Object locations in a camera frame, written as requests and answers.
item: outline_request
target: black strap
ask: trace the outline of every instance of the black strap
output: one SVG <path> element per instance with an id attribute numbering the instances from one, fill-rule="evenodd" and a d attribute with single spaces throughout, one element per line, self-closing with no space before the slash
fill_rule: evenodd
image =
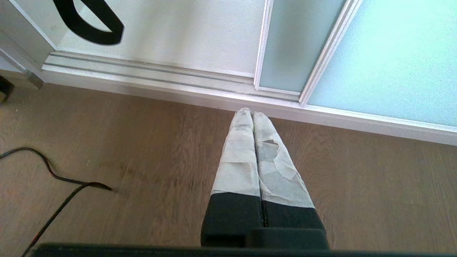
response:
<path id="1" fill-rule="evenodd" d="M 93 43 L 114 45 L 120 43 L 124 24 L 114 14 L 104 0 L 81 0 L 111 32 L 106 32 L 92 27 L 81 16 L 74 6 L 73 0 L 53 0 L 60 17 L 67 27 L 76 35 Z"/>

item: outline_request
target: wooden floor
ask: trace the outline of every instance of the wooden floor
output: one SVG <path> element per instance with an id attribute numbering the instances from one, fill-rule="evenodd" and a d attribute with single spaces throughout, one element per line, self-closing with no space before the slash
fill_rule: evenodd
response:
<path id="1" fill-rule="evenodd" d="M 0 152 L 42 150 L 100 181 L 40 242 L 198 246 L 233 112 L 46 85 L 0 106 Z M 457 252 L 457 147 L 272 119 L 333 249 Z M 32 153 L 0 160 L 0 256 L 18 256 L 76 188 Z"/>

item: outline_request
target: black cable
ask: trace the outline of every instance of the black cable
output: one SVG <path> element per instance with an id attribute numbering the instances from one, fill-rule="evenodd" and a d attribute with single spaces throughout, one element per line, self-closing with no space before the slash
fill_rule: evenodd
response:
<path id="1" fill-rule="evenodd" d="M 70 183 L 75 183 L 75 184 L 79 184 L 80 186 L 78 188 L 76 188 L 66 199 L 65 201 L 59 206 L 59 208 L 54 212 L 54 214 L 48 219 L 48 221 L 46 222 L 46 224 L 40 229 L 40 231 L 38 232 L 38 234 L 33 238 L 33 240 L 31 241 L 31 243 L 29 244 L 29 246 L 27 247 L 27 249 L 24 251 L 24 253 L 22 254 L 22 257 L 24 257 L 25 255 L 27 255 L 27 253 L 30 251 L 30 249 L 38 242 L 38 240 L 40 239 L 40 237 L 44 234 L 44 232 L 46 231 L 46 229 L 49 227 L 49 225 L 51 225 L 52 221 L 57 217 L 57 215 L 64 209 L 64 207 L 70 202 L 70 200 L 79 192 L 81 191 L 82 189 L 84 189 L 85 187 L 98 187 L 98 188 L 102 188 L 102 189 L 105 189 L 105 190 L 109 190 L 111 191 L 112 188 L 105 185 L 105 184 L 102 184 L 102 183 L 99 183 L 99 182 L 83 182 L 83 181 L 79 181 L 79 180 L 74 180 L 74 179 L 69 179 L 69 178 L 65 178 L 65 177 L 60 177 L 60 176 L 57 176 L 51 169 L 51 166 L 49 165 L 49 160 L 46 158 L 46 156 L 44 156 L 42 153 L 40 153 L 39 151 L 33 149 L 33 148 L 30 148 L 30 147 L 19 147 L 19 148 L 15 148 L 15 149 L 12 149 L 10 151 L 7 151 L 3 154 L 0 155 L 0 160 L 5 158 L 5 157 L 8 157 L 9 155 L 11 154 L 14 154 L 14 153 L 17 153 L 19 151 L 30 151 L 30 152 L 33 152 L 35 153 L 36 155 L 38 155 L 44 162 L 44 164 L 46 165 L 46 168 L 48 169 L 49 173 L 56 179 L 58 180 L 62 180 L 62 181 L 65 181 L 65 182 L 70 182 Z"/>
<path id="2" fill-rule="evenodd" d="M 44 162 L 44 165 L 46 165 L 46 168 L 48 169 L 48 172 L 51 174 L 51 176 L 53 176 L 55 179 L 58 179 L 58 180 L 61 180 L 61 181 L 65 181 L 65 182 L 70 182 L 70 183 L 74 183 L 74 184 L 80 184 L 80 185 L 84 185 L 86 184 L 87 182 L 84 182 L 84 181 L 79 181 L 79 180 L 74 180 L 74 179 L 70 179 L 70 178 L 65 178 L 65 177 L 60 177 L 60 176 L 57 176 L 53 170 L 51 169 L 51 166 L 49 164 L 49 160 L 46 158 L 46 156 L 44 156 L 42 153 L 40 153 L 38 150 L 35 150 L 33 148 L 30 148 L 30 147 L 18 147 L 18 148 L 15 148 L 15 149 L 12 149 L 12 150 L 9 150 L 3 154 L 0 155 L 0 160 L 5 158 L 5 157 L 8 157 L 9 155 L 11 154 L 14 154 L 14 153 L 17 153 L 17 152 L 20 152 L 20 151 L 30 151 L 36 155 L 38 155 L 41 160 L 43 160 Z M 107 186 L 107 185 L 93 185 L 93 187 L 98 187 L 98 188 L 102 188 L 102 189 L 106 189 L 106 190 L 110 190 L 111 191 L 111 187 Z"/>

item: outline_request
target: frosted glass panel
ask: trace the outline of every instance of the frosted glass panel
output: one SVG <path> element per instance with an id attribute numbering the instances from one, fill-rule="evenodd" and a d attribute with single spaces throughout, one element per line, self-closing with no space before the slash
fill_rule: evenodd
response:
<path id="1" fill-rule="evenodd" d="M 364 0 L 308 104 L 457 126 L 457 1 Z"/>
<path id="2" fill-rule="evenodd" d="M 343 0 L 278 0 L 273 4 L 260 86 L 301 92 Z"/>

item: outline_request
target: baseboard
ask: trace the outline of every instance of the baseboard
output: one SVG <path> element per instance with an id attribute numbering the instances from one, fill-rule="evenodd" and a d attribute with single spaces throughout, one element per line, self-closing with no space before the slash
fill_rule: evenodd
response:
<path id="1" fill-rule="evenodd" d="M 111 75 L 82 72 L 69 68 L 60 72 L 47 70 L 43 74 L 50 83 L 107 91 L 125 95 L 180 102 L 203 107 L 236 111 L 249 107 L 269 117 L 313 123 L 343 129 L 417 139 L 447 145 L 457 145 L 457 127 L 389 118 L 359 112 L 305 105 L 297 101 L 275 99 L 267 96 L 179 85 L 163 81 L 128 78 L 119 80 Z"/>

